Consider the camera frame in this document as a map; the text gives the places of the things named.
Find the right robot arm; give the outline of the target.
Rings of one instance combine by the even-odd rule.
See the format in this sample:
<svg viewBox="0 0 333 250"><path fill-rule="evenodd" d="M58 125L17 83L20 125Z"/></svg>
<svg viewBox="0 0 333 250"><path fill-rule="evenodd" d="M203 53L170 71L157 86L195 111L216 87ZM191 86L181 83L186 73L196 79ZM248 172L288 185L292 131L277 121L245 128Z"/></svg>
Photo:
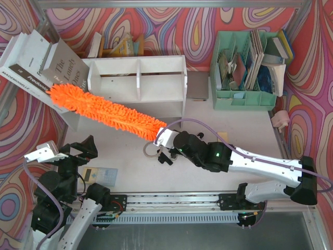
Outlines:
<svg viewBox="0 0 333 250"><path fill-rule="evenodd" d="M317 179L314 160L286 160L251 154L222 142L206 143L186 131L169 140L173 148L195 166L209 172L246 172L270 180L262 183L241 183L236 201L258 204L268 200L289 198L302 205L317 204Z"/></svg>

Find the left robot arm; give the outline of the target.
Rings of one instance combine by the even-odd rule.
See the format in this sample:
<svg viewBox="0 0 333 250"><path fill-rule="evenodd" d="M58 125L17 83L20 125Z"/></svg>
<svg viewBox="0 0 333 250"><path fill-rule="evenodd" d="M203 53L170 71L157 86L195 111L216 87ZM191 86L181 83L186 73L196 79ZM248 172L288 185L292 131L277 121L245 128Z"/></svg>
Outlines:
<svg viewBox="0 0 333 250"><path fill-rule="evenodd" d="M93 136L83 142L66 144L58 149L54 141L37 146L24 156L23 168L37 185L34 195L37 204L32 210L29 249L77 249L84 233L97 213L111 204L109 188L91 184L83 198L79 213L66 233L63 232L70 206L79 197L78 168L98 156ZM33 161L57 166L36 178L27 164Z"/></svg>

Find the orange microfiber duster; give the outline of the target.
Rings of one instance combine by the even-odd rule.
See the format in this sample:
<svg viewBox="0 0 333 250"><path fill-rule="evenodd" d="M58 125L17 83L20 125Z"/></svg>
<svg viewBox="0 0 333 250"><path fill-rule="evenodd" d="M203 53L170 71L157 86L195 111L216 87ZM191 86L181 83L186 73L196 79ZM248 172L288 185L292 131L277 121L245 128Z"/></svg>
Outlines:
<svg viewBox="0 0 333 250"><path fill-rule="evenodd" d="M71 84L55 84L47 94L59 107L117 130L136 134L147 141L155 140L159 130L167 126L165 122L154 117L84 92Z"/></svg>

